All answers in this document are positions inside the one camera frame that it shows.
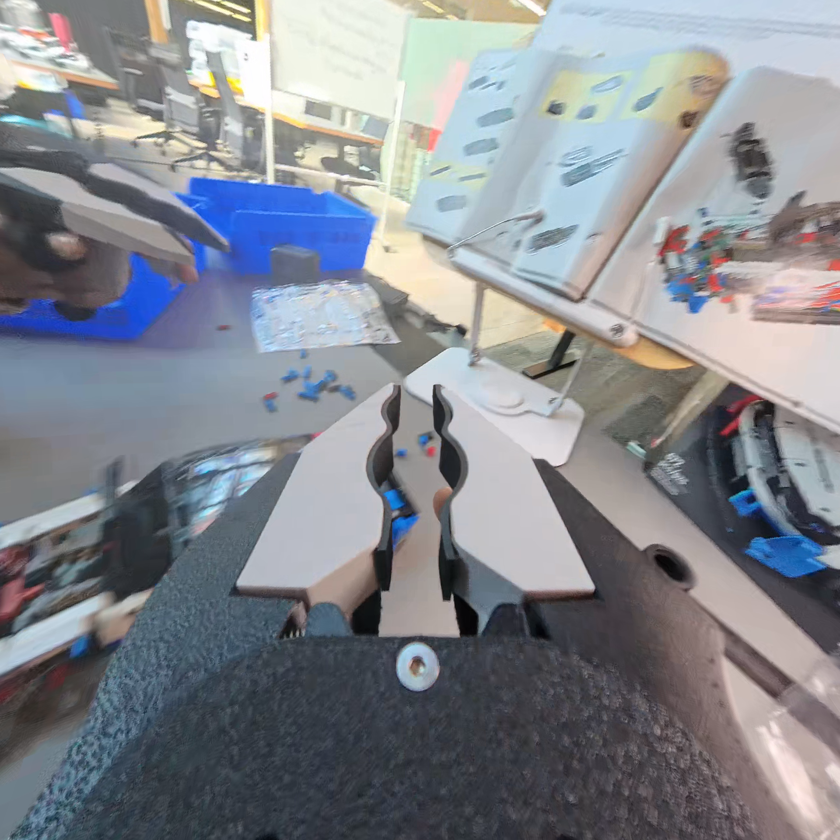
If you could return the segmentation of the wooden top office table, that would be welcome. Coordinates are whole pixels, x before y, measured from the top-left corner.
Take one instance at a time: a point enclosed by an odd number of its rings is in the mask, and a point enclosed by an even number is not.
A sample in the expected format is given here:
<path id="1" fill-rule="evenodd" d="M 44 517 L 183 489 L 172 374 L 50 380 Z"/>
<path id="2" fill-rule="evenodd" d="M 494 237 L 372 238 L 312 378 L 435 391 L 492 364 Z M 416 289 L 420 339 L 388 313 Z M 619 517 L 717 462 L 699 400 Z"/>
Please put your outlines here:
<path id="1" fill-rule="evenodd" d="M 221 94 L 215 86 L 205 86 L 200 84 L 198 80 L 188 77 L 190 85 L 199 90 L 202 95 L 213 99 L 221 99 Z M 265 109 L 248 103 L 242 96 L 234 94 L 236 103 L 247 109 L 256 110 L 258 112 L 265 112 Z M 304 132 L 317 133 L 329 136 L 335 140 L 342 140 L 346 144 L 355 146 L 370 146 L 376 149 L 381 149 L 384 146 L 385 138 L 378 138 L 372 134 L 364 132 L 354 132 L 338 127 L 336 124 L 321 118 L 312 117 L 304 114 L 302 117 L 290 115 L 276 108 L 272 111 L 272 118 L 275 121 L 280 121 L 288 126 Z"/>

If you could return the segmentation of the pile of blue brick pins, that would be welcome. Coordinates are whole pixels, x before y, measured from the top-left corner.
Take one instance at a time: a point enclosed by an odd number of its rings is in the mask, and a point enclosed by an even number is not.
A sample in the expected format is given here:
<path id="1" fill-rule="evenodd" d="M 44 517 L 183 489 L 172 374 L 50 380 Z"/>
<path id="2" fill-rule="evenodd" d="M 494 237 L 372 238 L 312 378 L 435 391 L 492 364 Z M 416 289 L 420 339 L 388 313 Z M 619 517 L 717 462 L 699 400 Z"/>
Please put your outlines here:
<path id="1" fill-rule="evenodd" d="M 343 381 L 338 372 L 333 369 L 317 371 L 311 364 L 312 352 L 308 349 L 296 351 L 297 367 L 290 367 L 279 377 L 279 385 L 268 391 L 261 397 L 265 409 L 269 413 L 279 411 L 279 399 L 281 391 L 293 394 L 299 401 L 315 404 L 319 403 L 324 396 L 338 394 L 351 402 L 356 400 L 354 387 Z"/>

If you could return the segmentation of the black office chair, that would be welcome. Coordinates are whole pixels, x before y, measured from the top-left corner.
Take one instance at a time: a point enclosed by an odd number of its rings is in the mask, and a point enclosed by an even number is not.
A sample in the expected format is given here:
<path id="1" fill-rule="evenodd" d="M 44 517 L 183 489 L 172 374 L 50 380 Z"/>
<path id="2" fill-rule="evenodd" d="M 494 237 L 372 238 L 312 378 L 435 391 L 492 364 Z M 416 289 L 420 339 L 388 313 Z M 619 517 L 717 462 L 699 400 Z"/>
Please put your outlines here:
<path id="1" fill-rule="evenodd" d="M 218 51 L 206 53 L 208 70 L 213 78 L 220 108 L 203 106 L 204 147 L 182 158 L 182 162 L 215 163 L 227 172 L 258 174 L 266 159 L 264 150 L 264 115 L 240 104 L 227 80 L 223 58 Z"/>
<path id="2" fill-rule="evenodd" d="M 191 151 L 168 161 L 170 171 L 197 162 L 204 162 L 208 170 L 216 165 L 228 171 L 228 164 L 217 154 L 217 111 L 205 103 L 201 92 L 189 81 L 180 53 L 155 43 L 149 46 L 148 53 L 161 82 L 164 129 L 135 137 L 130 142 L 132 147 L 153 141 L 164 154 L 169 142 L 177 142 L 189 146 Z"/>

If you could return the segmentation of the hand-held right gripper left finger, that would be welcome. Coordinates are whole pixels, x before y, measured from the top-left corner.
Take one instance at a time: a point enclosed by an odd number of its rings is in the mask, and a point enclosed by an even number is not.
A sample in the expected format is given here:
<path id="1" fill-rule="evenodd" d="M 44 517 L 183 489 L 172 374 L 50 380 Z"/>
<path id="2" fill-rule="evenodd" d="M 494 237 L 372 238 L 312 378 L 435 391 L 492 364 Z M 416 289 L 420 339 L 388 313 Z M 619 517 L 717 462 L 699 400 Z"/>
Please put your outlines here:
<path id="1" fill-rule="evenodd" d="M 236 581 L 241 595 L 351 619 L 392 579 L 393 436 L 402 389 L 382 387 L 304 447 Z"/>

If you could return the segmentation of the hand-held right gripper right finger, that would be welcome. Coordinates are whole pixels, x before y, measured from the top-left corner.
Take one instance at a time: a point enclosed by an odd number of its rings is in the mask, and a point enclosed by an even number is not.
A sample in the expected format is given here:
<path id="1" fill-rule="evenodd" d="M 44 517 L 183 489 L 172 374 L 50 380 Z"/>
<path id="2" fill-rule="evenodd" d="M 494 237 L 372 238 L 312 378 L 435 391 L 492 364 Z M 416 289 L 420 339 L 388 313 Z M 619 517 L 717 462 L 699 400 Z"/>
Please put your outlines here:
<path id="1" fill-rule="evenodd" d="M 537 605 L 589 601 L 595 583 L 535 460 L 453 389 L 433 388 L 438 574 L 460 632 L 536 632 Z"/>

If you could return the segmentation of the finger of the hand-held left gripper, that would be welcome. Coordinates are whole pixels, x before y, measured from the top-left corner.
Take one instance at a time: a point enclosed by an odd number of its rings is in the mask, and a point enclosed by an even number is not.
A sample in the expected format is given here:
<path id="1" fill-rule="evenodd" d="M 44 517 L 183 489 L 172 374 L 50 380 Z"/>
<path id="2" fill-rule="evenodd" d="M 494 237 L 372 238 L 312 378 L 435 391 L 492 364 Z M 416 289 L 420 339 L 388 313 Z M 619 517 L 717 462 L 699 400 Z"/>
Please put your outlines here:
<path id="1" fill-rule="evenodd" d="M 2 217 L 45 232 L 64 230 L 165 264 L 190 266 L 193 242 L 91 194 L 84 176 L 1 168 Z"/>
<path id="2" fill-rule="evenodd" d="M 93 195 L 119 204 L 172 232 L 221 253 L 229 251 L 225 237 L 175 194 L 152 180 L 113 163 L 91 163 L 84 186 Z"/>

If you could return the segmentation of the white book stand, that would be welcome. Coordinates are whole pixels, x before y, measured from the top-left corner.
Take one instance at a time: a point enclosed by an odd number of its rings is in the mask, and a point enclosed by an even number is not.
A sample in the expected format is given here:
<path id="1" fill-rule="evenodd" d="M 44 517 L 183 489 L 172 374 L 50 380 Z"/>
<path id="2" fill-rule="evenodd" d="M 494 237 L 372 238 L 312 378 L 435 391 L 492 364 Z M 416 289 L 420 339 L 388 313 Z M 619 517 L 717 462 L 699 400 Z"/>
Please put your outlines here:
<path id="1" fill-rule="evenodd" d="M 663 356 L 696 364 L 838 433 L 838 260 L 725 260 L 699 272 L 669 275 L 680 239 L 669 219 L 646 226 L 642 247 L 615 254 L 580 301 L 516 278 L 478 251 L 470 238 L 447 252 L 452 267 L 474 280 L 472 344 L 447 350 L 407 376 L 407 390 L 427 403 L 435 385 L 458 393 L 531 455 L 563 465 L 580 432 L 583 411 L 561 392 L 483 360 L 477 346 L 487 289 L 624 353 L 649 368 Z"/>

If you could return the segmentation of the large whiteboard on stand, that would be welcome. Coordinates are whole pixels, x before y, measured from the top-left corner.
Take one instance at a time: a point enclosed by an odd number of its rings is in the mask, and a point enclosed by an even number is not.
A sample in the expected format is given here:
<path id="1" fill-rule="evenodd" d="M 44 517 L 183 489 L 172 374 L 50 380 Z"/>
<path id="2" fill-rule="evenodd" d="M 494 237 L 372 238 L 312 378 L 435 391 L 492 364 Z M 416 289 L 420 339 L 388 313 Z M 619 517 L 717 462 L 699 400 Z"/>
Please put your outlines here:
<path id="1" fill-rule="evenodd" d="M 269 50 L 268 183 L 309 186 L 380 211 L 390 191 L 385 147 L 402 117 L 400 71 L 412 14 L 380 1 L 256 2 L 255 10 L 259 40 Z M 300 131 L 273 120 L 274 109 L 385 143 L 376 149 Z"/>

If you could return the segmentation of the set box with car picture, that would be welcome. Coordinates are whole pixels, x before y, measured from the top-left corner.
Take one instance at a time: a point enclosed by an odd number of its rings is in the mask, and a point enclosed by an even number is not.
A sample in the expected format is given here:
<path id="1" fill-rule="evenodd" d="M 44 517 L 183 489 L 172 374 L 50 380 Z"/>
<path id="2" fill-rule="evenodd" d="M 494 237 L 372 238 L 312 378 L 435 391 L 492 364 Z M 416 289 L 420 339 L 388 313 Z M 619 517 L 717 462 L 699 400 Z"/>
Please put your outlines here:
<path id="1" fill-rule="evenodd" d="M 711 434 L 721 409 L 750 395 L 754 394 L 734 385 L 728 387 L 686 428 L 669 451 L 647 469 L 647 476 L 734 560 L 762 566 L 742 551 L 749 536 L 746 528 L 736 524 L 732 514 L 723 512 L 718 459 L 709 455 Z"/>

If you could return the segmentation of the person's left hand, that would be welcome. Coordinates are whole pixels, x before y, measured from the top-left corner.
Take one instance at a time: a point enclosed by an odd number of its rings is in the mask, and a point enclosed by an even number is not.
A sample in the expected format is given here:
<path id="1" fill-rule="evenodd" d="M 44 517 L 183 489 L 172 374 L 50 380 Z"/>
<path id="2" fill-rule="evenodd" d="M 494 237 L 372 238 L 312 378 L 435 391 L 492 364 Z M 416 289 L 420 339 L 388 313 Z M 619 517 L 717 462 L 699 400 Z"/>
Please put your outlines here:
<path id="1" fill-rule="evenodd" d="M 126 291 L 130 261 L 122 248 L 2 217 L 1 313 L 17 316 L 33 301 L 47 301 L 61 319 L 91 320 Z"/>

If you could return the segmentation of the silver sticker sheet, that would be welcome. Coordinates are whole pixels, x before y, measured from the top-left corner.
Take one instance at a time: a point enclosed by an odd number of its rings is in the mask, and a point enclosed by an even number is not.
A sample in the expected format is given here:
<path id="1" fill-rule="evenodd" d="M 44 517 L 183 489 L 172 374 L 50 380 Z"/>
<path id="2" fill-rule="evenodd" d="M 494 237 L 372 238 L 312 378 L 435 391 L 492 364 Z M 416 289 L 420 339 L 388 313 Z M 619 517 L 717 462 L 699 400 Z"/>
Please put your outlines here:
<path id="1" fill-rule="evenodd" d="M 401 342 L 373 287 L 360 281 L 256 288 L 251 328 L 262 353 Z"/>

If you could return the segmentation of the small brick subassembly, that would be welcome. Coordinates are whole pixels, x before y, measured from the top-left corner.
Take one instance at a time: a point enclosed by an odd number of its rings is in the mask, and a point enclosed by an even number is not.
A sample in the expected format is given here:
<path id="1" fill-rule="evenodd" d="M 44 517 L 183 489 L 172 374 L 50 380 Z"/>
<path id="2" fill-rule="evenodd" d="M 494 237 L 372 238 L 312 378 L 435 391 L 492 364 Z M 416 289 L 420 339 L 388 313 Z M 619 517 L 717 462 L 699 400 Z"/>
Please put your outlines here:
<path id="1" fill-rule="evenodd" d="M 394 550 L 398 550 L 415 528 L 421 512 L 415 506 L 407 491 L 398 485 L 387 485 L 385 499 L 391 511 L 391 532 Z"/>

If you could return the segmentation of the white toy car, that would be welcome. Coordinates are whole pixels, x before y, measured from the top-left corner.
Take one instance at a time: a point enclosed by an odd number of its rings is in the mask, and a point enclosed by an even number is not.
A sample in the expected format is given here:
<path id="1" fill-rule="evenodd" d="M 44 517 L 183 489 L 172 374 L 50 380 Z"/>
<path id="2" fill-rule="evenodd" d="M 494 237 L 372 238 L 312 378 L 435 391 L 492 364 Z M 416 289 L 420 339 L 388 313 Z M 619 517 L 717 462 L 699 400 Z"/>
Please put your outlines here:
<path id="1" fill-rule="evenodd" d="M 746 556 L 787 580 L 838 576 L 837 434 L 748 395 L 719 412 L 709 455 Z"/>

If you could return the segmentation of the brick-built toy race car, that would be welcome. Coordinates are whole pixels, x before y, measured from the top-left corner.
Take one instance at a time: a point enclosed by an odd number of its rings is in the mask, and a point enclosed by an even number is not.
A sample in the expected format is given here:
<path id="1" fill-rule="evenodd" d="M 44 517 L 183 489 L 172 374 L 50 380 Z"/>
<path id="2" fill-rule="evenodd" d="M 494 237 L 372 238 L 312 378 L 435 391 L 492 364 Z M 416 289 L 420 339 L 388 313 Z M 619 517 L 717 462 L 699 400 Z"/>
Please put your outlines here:
<path id="1" fill-rule="evenodd" d="M 2 525 L 2 712 L 119 646 L 174 560 L 312 434 L 207 448 Z"/>

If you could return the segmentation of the stack of clear boxes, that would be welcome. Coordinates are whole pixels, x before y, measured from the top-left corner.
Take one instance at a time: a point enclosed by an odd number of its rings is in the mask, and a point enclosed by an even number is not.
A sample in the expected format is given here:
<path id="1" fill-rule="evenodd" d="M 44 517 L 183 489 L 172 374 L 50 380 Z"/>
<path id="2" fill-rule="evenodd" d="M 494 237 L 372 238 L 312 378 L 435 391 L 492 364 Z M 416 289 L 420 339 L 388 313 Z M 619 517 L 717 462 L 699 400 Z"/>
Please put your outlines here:
<path id="1" fill-rule="evenodd" d="M 189 81 L 195 87 L 215 88 L 209 66 L 211 53 L 223 64 L 226 79 L 235 93 L 257 83 L 270 84 L 268 46 L 235 28 L 189 18 L 185 24 Z"/>

